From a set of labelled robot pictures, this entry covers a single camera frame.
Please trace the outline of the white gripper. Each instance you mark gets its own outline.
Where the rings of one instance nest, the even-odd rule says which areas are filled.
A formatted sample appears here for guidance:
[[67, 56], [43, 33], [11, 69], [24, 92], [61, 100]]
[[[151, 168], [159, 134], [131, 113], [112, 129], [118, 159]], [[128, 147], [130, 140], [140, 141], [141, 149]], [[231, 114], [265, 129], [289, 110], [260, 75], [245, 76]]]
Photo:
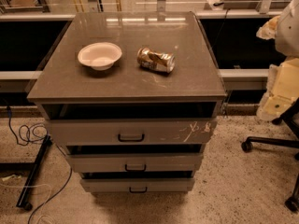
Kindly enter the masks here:
[[[264, 39], [274, 39], [279, 16], [267, 21], [256, 33]], [[299, 59], [288, 58], [280, 65], [271, 64], [268, 71], [266, 92], [264, 93], [257, 117], [272, 121], [285, 113], [299, 98]]]

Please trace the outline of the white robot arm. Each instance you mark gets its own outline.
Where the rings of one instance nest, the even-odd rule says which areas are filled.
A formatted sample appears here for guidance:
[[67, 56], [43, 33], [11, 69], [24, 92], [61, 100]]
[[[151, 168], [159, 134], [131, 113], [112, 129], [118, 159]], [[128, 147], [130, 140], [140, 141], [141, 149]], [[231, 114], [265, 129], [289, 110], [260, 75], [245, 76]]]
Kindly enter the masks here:
[[260, 119], [272, 121], [299, 98], [299, 0], [291, 0], [279, 16], [259, 28], [256, 36], [274, 39], [276, 51], [286, 56], [280, 65], [269, 66], [266, 92], [257, 110]]

